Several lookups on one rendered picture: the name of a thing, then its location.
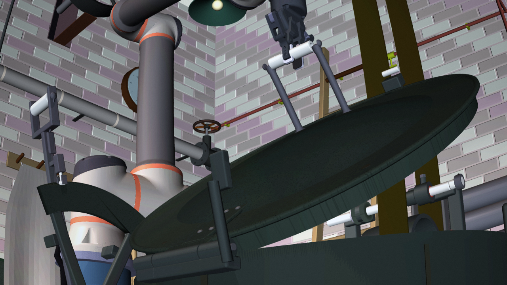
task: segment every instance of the large round lid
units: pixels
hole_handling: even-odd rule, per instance
[[[448,146],[477,111],[479,81],[449,75],[421,81],[326,116],[231,163],[222,191],[239,250],[290,237],[361,204]],[[156,253],[216,239],[207,182],[153,211],[131,237]]]

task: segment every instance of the valve wheel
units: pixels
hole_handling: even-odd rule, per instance
[[[206,133],[206,129],[208,129],[208,133],[215,133],[220,131],[222,125],[214,120],[199,120],[192,127],[198,133]]]

